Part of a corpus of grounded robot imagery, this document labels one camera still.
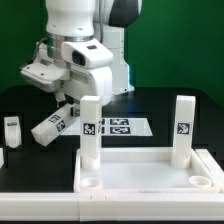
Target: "paper sheet with markers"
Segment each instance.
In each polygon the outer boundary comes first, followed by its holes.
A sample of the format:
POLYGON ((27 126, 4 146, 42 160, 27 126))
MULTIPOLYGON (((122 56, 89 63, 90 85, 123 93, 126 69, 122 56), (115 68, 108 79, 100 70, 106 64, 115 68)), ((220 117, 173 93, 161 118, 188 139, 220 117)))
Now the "paper sheet with markers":
MULTIPOLYGON (((152 136, 146 118, 103 118, 101 121, 103 136, 152 136)), ((66 129, 62 135, 80 135, 80 119, 66 129)))

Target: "white block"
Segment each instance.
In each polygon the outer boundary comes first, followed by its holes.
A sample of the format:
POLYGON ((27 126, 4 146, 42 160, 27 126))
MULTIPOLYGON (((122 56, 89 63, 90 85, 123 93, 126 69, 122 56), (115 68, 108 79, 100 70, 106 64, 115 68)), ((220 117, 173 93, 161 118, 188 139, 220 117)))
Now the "white block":
POLYGON ((0 168, 4 165, 4 155, 3 155, 3 149, 0 148, 0 168))
POLYGON ((73 107, 75 110, 78 108, 78 105, 66 104, 32 129, 31 132, 35 141, 43 146, 47 146, 63 131, 70 127, 77 119, 75 116, 71 116, 71 108, 73 107))
POLYGON ((5 144, 10 148, 17 148, 22 144, 21 129, 18 117, 5 117, 5 144))
POLYGON ((190 165, 195 97, 177 96, 171 164, 177 169, 190 165))
POLYGON ((100 167, 102 101, 99 96, 84 96, 80 101, 80 149, 82 167, 100 167))

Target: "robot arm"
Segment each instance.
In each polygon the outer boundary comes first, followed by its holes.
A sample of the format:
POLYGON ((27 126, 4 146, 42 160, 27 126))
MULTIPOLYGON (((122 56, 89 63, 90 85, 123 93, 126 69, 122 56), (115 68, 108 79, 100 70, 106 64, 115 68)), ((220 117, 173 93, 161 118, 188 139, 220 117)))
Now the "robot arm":
POLYGON ((112 63, 113 51, 121 51, 123 41, 119 33, 138 17, 141 1, 46 0, 46 7, 47 44, 38 45, 34 63, 25 66, 22 75, 38 88, 54 92, 57 101, 65 99, 64 94, 76 100, 83 95, 99 95, 103 98, 103 105, 108 104, 115 89, 112 83, 122 80, 119 77, 112 78, 112 73, 115 76, 127 76, 125 71, 117 72, 114 69, 120 65, 112 63), (100 37, 97 37, 97 24, 104 26, 99 29, 101 34, 105 32, 102 44, 100 37), (119 31, 111 32, 108 28, 112 26, 112 29, 119 31), (114 40, 111 42, 111 39, 118 39, 115 41, 118 46, 114 46, 114 40))

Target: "black table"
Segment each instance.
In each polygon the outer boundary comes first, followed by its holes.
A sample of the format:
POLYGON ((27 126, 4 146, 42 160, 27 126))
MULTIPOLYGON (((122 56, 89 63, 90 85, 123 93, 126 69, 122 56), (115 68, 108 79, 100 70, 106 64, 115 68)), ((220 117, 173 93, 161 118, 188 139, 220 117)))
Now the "black table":
MULTIPOLYGON (((102 137, 103 147, 172 146, 177 95, 196 96, 193 149, 206 148, 224 168, 224 109, 193 89, 137 88, 135 96, 111 102, 104 117, 147 118, 151 137, 102 137)), ((48 147, 36 143, 30 130, 57 110, 53 94, 31 86, 13 87, 0 95, 0 192, 73 192, 78 136, 60 136, 48 147), (22 146, 5 147, 4 117, 19 116, 22 146)))

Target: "green backdrop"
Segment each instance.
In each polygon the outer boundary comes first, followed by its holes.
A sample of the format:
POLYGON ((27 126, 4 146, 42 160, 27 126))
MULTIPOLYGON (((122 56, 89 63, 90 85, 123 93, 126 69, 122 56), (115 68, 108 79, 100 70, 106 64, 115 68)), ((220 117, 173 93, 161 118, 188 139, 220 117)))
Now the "green backdrop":
MULTIPOLYGON (((44 0, 0 1, 0 92, 24 85, 19 66, 45 36, 44 0)), ((137 87, 203 90, 224 106, 224 0, 143 0, 126 30, 137 87)))

